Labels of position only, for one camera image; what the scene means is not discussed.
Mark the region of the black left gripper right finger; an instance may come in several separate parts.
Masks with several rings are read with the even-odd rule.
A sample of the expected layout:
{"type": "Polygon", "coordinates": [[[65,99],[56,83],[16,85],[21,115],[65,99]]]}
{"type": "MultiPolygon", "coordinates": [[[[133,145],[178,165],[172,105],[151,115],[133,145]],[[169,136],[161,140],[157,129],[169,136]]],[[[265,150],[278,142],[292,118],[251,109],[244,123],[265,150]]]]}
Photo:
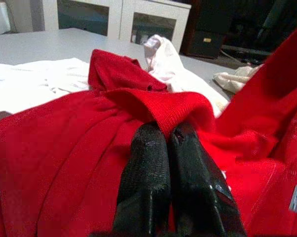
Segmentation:
{"type": "Polygon", "coordinates": [[[223,173],[187,122],[169,143],[172,207],[181,237],[245,237],[237,204],[223,173]]]}

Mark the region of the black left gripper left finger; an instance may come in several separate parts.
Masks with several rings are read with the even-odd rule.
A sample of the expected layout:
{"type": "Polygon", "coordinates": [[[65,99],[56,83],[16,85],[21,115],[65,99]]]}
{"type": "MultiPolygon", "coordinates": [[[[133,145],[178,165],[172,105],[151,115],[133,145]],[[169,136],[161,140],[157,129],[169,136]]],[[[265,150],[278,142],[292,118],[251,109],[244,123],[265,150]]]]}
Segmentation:
{"type": "Polygon", "coordinates": [[[121,174],[113,232],[154,237],[168,227],[170,167],[165,137],[155,122],[141,125],[121,174]]]}

